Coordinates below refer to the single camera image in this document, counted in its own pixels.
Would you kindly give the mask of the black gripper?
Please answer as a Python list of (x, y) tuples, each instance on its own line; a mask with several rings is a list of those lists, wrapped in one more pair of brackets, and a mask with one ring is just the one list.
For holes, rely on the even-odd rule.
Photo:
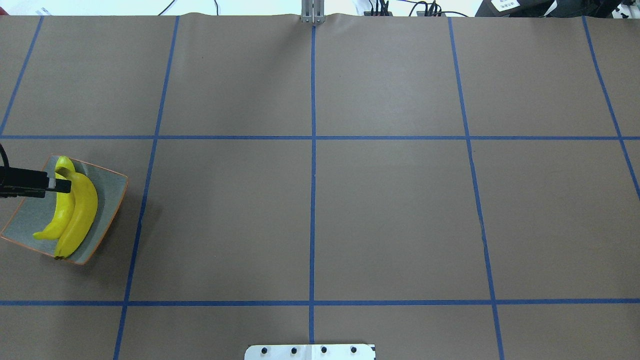
[(62, 177), (48, 177), (45, 171), (0, 167), (1, 198), (45, 198), (46, 192), (70, 194), (73, 183)]

